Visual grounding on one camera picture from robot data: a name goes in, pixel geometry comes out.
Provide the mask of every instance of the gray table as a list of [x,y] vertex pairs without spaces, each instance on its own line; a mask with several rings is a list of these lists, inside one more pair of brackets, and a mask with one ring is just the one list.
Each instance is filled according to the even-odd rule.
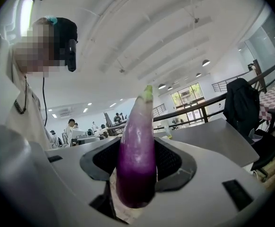
[[[251,145],[224,119],[171,131],[172,139],[218,152],[244,167],[259,159]],[[155,137],[165,136],[155,133]]]

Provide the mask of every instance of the black jacket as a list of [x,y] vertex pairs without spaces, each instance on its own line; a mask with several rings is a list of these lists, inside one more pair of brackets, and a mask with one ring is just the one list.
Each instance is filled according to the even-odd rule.
[[227,84],[227,90],[223,114],[239,133],[248,136],[259,125],[259,93],[243,78]]

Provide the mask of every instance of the black office chair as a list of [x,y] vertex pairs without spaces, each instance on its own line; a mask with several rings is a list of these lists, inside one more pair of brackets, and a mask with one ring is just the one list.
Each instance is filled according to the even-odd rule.
[[[229,122],[253,147],[259,155],[251,170],[260,171],[266,181],[268,173],[262,169],[275,157],[275,137],[271,135],[275,123],[275,109],[268,110],[272,115],[268,132],[256,130],[259,126],[259,94],[245,79],[238,78],[227,85],[227,97],[223,114]],[[263,138],[254,142],[248,137],[250,131]]]

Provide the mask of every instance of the teal hair tie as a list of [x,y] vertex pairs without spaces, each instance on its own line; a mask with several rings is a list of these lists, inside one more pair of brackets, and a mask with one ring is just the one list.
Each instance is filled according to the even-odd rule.
[[50,22],[53,23],[53,25],[57,24],[57,18],[53,16],[46,16],[46,19],[48,19]]

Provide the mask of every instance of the ceiling light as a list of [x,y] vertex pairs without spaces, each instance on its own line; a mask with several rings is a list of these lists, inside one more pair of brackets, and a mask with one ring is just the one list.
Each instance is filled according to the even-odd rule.
[[164,87],[166,87],[165,84],[160,84],[160,85],[158,86],[158,89],[162,89],[162,88],[164,88]]
[[206,65],[208,65],[208,64],[210,64],[210,61],[209,61],[209,60],[204,60],[204,61],[203,61],[203,66],[206,66]]
[[20,34],[23,36],[30,26],[31,10],[33,0],[24,0],[20,13]]

